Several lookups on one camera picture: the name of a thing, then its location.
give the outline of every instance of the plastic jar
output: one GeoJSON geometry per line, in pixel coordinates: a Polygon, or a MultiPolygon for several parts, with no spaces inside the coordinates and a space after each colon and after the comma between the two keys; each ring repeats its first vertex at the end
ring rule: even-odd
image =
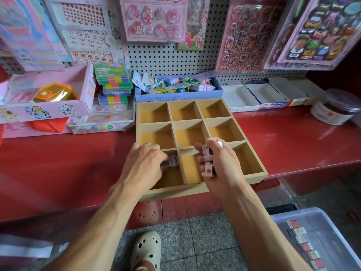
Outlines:
{"type": "Polygon", "coordinates": [[[361,100],[355,95],[335,88],[327,89],[314,103],[311,113],[330,125],[342,125],[361,110],[361,100]]]}

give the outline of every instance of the white cardboard box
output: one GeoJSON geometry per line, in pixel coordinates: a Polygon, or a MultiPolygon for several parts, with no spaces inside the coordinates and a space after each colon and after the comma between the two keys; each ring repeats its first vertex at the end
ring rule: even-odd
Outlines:
{"type": "Polygon", "coordinates": [[[246,82],[244,85],[257,99],[259,104],[259,110],[272,109],[272,108],[283,108],[288,103],[288,99],[281,91],[277,90],[269,83],[261,82],[246,82]]]}
{"type": "Polygon", "coordinates": [[[290,80],[295,86],[303,91],[310,99],[305,105],[312,105],[325,91],[307,78],[290,80]]]}
{"type": "Polygon", "coordinates": [[[222,86],[223,100],[232,113],[257,111],[261,104],[252,93],[242,84],[236,86],[222,86]]]}
{"type": "Polygon", "coordinates": [[[298,89],[298,87],[287,78],[268,78],[268,81],[289,99],[286,104],[287,107],[304,105],[310,99],[309,96],[298,89]]]}

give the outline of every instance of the divided tray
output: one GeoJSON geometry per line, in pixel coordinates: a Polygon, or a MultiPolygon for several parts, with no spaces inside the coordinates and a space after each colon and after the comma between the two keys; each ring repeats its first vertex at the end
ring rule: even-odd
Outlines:
{"type": "Polygon", "coordinates": [[[137,142],[159,144],[179,166],[169,168],[141,202],[207,192],[193,148],[216,136],[236,152],[249,184],[262,181],[267,171],[223,99],[179,100],[137,104],[137,142]]]}

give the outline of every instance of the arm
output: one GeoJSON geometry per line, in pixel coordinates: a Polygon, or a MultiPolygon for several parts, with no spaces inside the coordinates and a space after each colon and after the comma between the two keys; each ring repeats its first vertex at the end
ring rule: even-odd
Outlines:
{"type": "Polygon", "coordinates": [[[120,179],[109,190],[104,204],[84,226],[80,236],[43,270],[110,270],[135,205],[161,178],[160,163],[167,159],[159,145],[135,143],[120,179]]]}
{"type": "MultiPolygon", "coordinates": [[[[217,176],[206,177],[205,183],[219,198],[250,270],[311,271],[246,182],[236,153],[219,138],[208,138],[206,144],[213,151],[217,176]],[[216,141],[222,141],[223,148],[216,141]]],[[[195,144],[200,152],[201,146],[195,144]]],[[[203,156],[198,162],[204,172],[203,156]]]]}

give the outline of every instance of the pegboard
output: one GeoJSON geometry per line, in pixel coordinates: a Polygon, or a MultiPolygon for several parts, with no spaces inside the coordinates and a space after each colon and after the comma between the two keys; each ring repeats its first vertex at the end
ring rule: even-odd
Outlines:
{"type": "MultiPolygon", "coordinates": [[[[223,28],[230,0],[210,0],[207,29],[203,50],[178,50],[175,43],[128,42],[130,69],[152,75],[194,75],[213,70],[217,63],[223,28]]],[[[15,58],[1,65],[9,74],[23,74],[15,58]]],[[[267,77],[304,76],[307,71],[270,70],[262,73],[223,73],[217,76],[221,84],[260,80],[267,77]]]]}

